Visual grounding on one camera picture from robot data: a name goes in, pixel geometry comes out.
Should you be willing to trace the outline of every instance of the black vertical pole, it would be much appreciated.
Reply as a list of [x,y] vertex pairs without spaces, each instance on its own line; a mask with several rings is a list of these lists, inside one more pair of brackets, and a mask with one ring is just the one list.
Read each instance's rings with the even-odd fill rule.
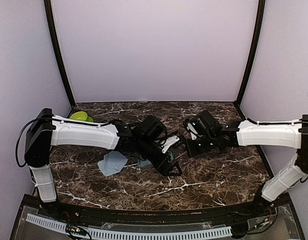
[[255,23],[255,29],[254,29],[252,44],[251,44],[251,47],[250,47],[249,56],[248,56],[247,65],[246,65],[244,77],[243,77],[243,80],[242,80],[242,84],[240,86],[237,99],[235,101],[235,104],[237,106],[240,106],[240,104],[243,101],[244,94],[245,94],[247,84],[248,84],[248,80],[249,80],[249,77],[250,77],[250,73],[251,73],[252,68],[253,68],[256,50],[257,50],[257,45],[258,45],[259,36],[260,36],[260,30],[261,30],[262,23],[263,23],[265,2],[266,2],[265,0],[259,0],[259,2],[258,2],[258,10],[257,10],[256,23]]
[[67,74],[65,71],[65,66],[63,63],[63,58],[60,53],[60,48],[58,44],[56,28],[55,28],[55,23],[54,23],[54,18],[53,18],[52,5],[51,5],[50,0],[44,0],[44,4],[45,4],[45,12],[46,12],[46,18],[47,18],[47,23],[48,23],[48,28],[49,28],[50,39],[52,41],[52,45],[54,48],[54,54],[55,54],[55,58],[57,61],[59,73],[62,78],[62,82],[65,88],[69,103],[73,107],[75,106],[75,100],[74,100],[72,90],[70,89],[69,81],[68,81]]

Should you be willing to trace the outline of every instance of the light blue cloth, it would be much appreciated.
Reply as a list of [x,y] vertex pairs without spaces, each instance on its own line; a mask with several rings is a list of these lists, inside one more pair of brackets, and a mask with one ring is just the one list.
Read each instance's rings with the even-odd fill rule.
[[128,159],[118,151],[111,151],[104,156],[104,160],[97,163],[100,171],[106,176],[120,173]]

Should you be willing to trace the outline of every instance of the green bowl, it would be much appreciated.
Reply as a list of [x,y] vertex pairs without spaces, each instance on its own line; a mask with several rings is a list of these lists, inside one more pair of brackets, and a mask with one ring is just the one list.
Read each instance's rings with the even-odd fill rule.
[[84,111],[78,111],[69,117],[69,119],[77,120],[77,121],[86,121],[87,118],[88,118],[87,113]]
[[93,120],[90,116],[88,116],[88,117],[87,117],[87,119],[86,119],[86,122],[93,123],[93,122],[94,122],[94,120]]

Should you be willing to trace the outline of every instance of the robotic arm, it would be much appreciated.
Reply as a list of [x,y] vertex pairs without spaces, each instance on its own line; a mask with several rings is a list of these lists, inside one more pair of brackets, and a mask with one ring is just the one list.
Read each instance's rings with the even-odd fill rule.
[[167,135],[165,125],[155,116],[141,123],[126,124],[120,120],[91,123],[66,119],[43,109],[26,133],[24,159],[34,176],[40,198],[44,203],[56,201],[56,191],[49,165],[51,146],[81,145],[137,152],[148,159],[163,176],[180,176],[182,171],[167,150],[182,144],[178,136]]
[[249,145],[285,146],[297,153],[280,172],[258,189],[254,206],[263,209],[301,178],[308,176],[308,115],[284,122],[230,120],[221,125],[207,110],[184,121],[191,134],[186,140],[189,156],[211,149]]

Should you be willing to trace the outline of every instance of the marble table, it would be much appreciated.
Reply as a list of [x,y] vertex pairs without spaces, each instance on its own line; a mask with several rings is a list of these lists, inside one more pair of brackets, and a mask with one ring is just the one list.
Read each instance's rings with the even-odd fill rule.
[[[239,119],[230,102],[121,102],[80,103],[72,113],[85,111],[95,122],[121,119],[126,123],[157,116],[169,132],[182,127],[185,118],[209,110],[219,121]],[[152,166],[139,167],[137,155],[127,156],[123,170],[105,177],[97,163],[109,151],[96,147],[63,145],[50,155],[60,201],[94,208],[174,211],[213,208],[249,202],[257,188],[269,179],[254,146],[228,148],[189,158],[185,147],[173,149],[183,175],[164,177]]]

